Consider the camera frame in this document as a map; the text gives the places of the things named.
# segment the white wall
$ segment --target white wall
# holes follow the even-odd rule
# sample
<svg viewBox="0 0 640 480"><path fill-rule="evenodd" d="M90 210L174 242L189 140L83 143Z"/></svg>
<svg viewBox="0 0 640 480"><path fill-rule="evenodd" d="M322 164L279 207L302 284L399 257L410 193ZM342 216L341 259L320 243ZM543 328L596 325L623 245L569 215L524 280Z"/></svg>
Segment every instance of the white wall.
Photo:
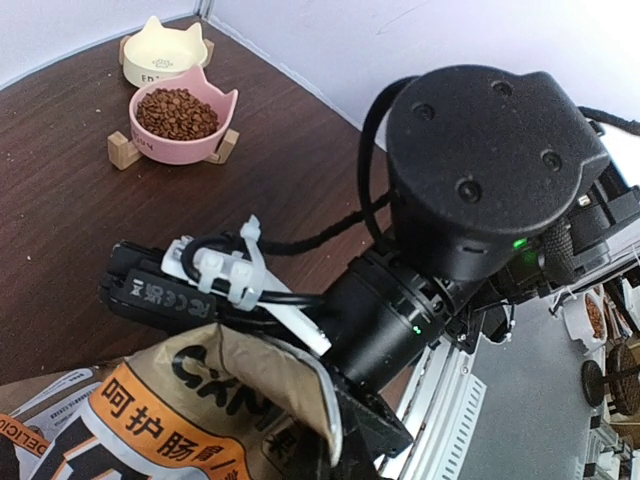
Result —
<svg viewBox="0 0 640 480"><path fill-rule="evenodd" d="M86 47L161 19L195 0L0 0L0 89Z"/></svg>
<svg viewBox="0 0 640 480"><path fill-rule="evenodd" d="M210 20L356 126L391 81L459 63L546 70L576 103L640 118L638 0L216 0ZM640 183L640 140L607 136Z"/></svg>

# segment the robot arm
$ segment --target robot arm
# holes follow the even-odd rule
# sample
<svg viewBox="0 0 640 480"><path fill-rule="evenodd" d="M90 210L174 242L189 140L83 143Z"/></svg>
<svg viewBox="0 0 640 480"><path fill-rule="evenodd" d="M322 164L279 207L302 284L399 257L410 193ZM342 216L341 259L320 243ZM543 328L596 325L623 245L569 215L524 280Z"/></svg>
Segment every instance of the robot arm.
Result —
<svg viewBox="0 0 640 480"><path fill-rule="evenodd" d="M387 115L390 189L373 202L371 157ZM425 348L446 342L473 353L479 314L548 295L601 268L609 261L606 239L640 217L638 188L625 185L601 129L586 117L640 133L634 122L579 109L546 73L460 66L401 80L380 94L364 123L362 211L293 244L254 238L265 255L293 255L364 220L374 244L321 298L291 293L249 261L256 250L244 237L232 235L182 241L166 253L119 244L102 298L117 314L171 334L219 321L306 345L350 398L345 412L360 412L351 438L369 422L373 434L354 448L366 446L369 463L397 454L410 437L375 392ZM375 212L387 203L392 228L382 232ZM245 280L233 278L234 268L247 269ZM171 285L176 301L198 308L144 302L132 295L140 275ZM509 329L505 319L500 335ZM395 443L372 447L370 438L385 432Z"/></svg>

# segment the wooden bowl stand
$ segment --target wooden bowl stand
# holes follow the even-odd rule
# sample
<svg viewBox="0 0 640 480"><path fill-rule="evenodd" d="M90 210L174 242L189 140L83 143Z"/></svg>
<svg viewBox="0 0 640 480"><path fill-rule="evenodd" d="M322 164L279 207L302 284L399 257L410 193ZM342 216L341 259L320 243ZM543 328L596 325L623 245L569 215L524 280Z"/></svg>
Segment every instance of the wooden bowl stand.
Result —
<svg viewBox="0 0 640 480"><path fill-rule="evenodd" d="M231 152L238 143L240 134L235 130L228 129L224 134L218 150L204 159L205 162L215 165L223 165L227 163ZM142 153L138 150L132 140L129 140L120 132L115 132L107 138L107 147L109 152L109 161L113 163L118 170L125 170L142 158Z"/></svg>

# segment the dark wood surface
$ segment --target dark wood surface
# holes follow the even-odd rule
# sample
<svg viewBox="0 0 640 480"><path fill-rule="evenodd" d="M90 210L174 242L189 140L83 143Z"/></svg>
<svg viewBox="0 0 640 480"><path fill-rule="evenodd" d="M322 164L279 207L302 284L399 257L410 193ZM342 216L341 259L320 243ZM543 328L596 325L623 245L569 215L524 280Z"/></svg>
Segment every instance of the dark wood surface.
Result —
<svg viewBox="0 0 640 480"><path fill-rule="evenodd" d="M291 240L357 208L358 131L233 40L208 25L204 31L216 43L209 80L240 92L232 122L240 140L225 166L147 159L124 172L111 166L106 138L129 135L135 91L118 64L118 41L0 92L0 384L162 340L98 300L119 240L166 248L183 234L236 230L251 213L266 237ZM382 169L374 178L381 192ZM366 242L358 226L270 267L296 291L321 292Z"/></svg>
<svg viewBox="0 0 640 480"><path fill-rule="evenodd" d="M625 343L613 347L607 357L607 374L616 374L637 366L636 359ZM638 375L628 375L609 383L617 413L633 416L640 410L640 382Z"/></svg>

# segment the pink bowl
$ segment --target pink bowl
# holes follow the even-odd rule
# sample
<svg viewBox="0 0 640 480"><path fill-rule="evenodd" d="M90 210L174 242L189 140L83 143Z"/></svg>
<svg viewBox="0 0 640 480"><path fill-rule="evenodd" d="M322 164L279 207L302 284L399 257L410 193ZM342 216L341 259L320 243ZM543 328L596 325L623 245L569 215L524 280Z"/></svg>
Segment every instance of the pink bowl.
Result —
<svg viewBox="0 0 640 480"><path fill-rule="evenodd" d="M158 137L140 125L136 120L138 104L147 93L158 88L186 88L194 97L218 114L220 127L216 133L198 140L169 140ZM158 80L138 90L129 102L129 118L131 119L131 136L138 150L146 156L160 163L169 165L189 165L204 160L218 149L218 145L229 128L233 112L238 101L238 91L222 93L219 88L210 84L199 65L187 70L177 77Z"/></svg>

